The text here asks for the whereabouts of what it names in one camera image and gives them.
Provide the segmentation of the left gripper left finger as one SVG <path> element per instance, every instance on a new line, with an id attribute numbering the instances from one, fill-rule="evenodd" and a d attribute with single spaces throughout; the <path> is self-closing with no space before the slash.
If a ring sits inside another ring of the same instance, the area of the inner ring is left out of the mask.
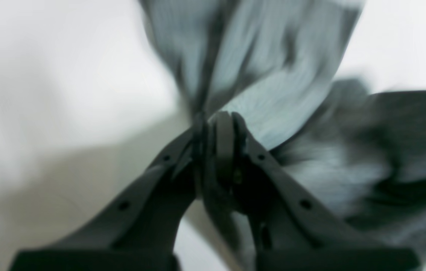
<path id="1" fill-rule="evenodd" d="M 205 154 L 206 120 L 163 148 L 137 180 L 65 238 L 19 252 L 12 271 L 179 271 L 173 253 L 194 201 Z"/>

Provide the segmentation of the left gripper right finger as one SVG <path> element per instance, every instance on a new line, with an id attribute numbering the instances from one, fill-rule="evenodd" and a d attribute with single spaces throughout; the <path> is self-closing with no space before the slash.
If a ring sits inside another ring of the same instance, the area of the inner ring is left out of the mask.
<path id="1" fill-rule="evenodd" d="M 255 271 L 420 271 L 409 248 L 374 241 L 337 218 L 282 170 L 239 113 L 220 112 L 208 126 L 203 202 L 223 235 L 247 218 Z"/>

